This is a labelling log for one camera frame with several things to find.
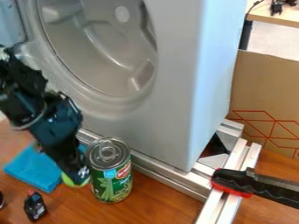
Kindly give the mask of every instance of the green can label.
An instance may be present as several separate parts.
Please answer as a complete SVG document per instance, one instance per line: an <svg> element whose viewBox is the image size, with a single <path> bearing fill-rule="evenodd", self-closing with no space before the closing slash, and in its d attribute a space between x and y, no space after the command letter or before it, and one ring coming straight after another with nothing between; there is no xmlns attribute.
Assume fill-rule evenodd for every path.
<svg viewBox="0 0 299 224"><path fill-rule="evenodd" d="M97 199L107 203L122 201L132 189L131 160L113 170L92 170L92 177Z"/></svg>

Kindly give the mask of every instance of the cardboard box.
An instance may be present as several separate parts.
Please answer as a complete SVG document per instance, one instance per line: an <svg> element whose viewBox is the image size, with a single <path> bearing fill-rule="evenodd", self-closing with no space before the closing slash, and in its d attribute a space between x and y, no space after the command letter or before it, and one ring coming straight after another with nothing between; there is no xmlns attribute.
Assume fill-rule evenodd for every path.
<svg viewBox="0 0 299 224"><path fill-rule="evenodd" d="M227 118L248 141L299 159L299 61L239 51Z"/></svg>

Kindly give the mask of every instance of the washing machine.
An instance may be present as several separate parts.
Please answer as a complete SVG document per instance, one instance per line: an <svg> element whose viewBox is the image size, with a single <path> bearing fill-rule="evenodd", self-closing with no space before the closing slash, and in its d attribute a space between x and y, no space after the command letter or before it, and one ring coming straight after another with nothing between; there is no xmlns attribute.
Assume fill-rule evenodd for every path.
<svg viewBox="0 0 299 224"><path fill-rule="evenodd" d="M1 0L0 43L83 128L189 171L230 101L246 0Z"/></svg>

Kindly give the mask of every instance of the black tool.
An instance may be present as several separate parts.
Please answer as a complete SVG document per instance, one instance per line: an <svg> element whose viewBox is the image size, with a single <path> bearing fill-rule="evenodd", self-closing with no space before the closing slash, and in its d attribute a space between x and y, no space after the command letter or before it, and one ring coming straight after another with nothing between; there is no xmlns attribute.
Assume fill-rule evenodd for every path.
<svg viewBox="0 0 299 224"><path fill-rule="evenodd" d="M299 209L299 183L259 175L252 168L245 171L218 169L212 176L212 186L243 198L250 198L255 194Z"/></svg>
<svg viewBox="0 0 299 224"><path fill-rule="evenodd" d="M271 16L277 13L282 14L282 5L283 2L272 0L271 7L270 7Z"/></svg>
<svg viewBox="0 0 299 224"><path fill-rule="evenodd" d="M46 91L41 71L25 65L13 50L0 45L0 111L15 130L29 130L75 185L85 185L89 170L76 138L80 110L65 94Z"/></svg>

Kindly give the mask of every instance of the cable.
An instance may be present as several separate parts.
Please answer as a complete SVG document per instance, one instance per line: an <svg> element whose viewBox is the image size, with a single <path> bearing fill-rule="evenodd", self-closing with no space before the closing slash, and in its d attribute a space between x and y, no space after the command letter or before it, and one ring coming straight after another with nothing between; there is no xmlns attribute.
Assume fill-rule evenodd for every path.
<svg viewBox="0 0 299 224"><path fill-rule="evenodd" d="M248 10L248 12L247 12L247 14L246 14L246 16L245 16L245 21L247 21L247 17L248 17L248 15L249 15L250 11L251 11L256 5L262 3L263 1L265 1L265 0L256 1L256 2L253 4L253 6L250 7L250 9Z"/></svg>

